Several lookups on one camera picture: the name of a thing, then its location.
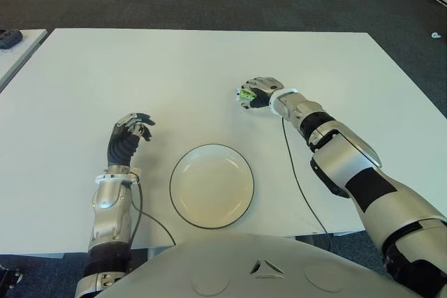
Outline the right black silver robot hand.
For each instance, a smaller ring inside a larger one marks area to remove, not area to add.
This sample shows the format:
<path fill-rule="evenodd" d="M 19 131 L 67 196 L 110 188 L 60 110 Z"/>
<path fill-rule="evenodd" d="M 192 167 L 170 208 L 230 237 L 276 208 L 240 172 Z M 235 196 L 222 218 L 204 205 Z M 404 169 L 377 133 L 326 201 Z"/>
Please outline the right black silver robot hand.
<path fill-rule="evenodd" d="M 273 77 L 255 77 L 239 88 L 237 96 L 241 107 L 246 110 L 262 108 L 270 104 L 270 98 L 275 91 L 283 88 L 284 85 Z"/>

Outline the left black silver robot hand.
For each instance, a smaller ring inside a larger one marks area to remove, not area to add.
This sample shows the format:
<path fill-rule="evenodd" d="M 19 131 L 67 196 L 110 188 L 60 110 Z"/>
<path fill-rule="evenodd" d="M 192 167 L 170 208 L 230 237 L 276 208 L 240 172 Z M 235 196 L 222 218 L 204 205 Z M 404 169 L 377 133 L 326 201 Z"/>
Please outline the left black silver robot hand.
<path fill-rule="evenodd" d="M 155 122 L 148 114 L 134 112 L 122 117 L 114 125 L 110 135 L 107 149 L 108 167 L 113 165 L 130 167 L 140 139 L 149 142 L 152 137 L 149 127 L 154 125 Z"/>

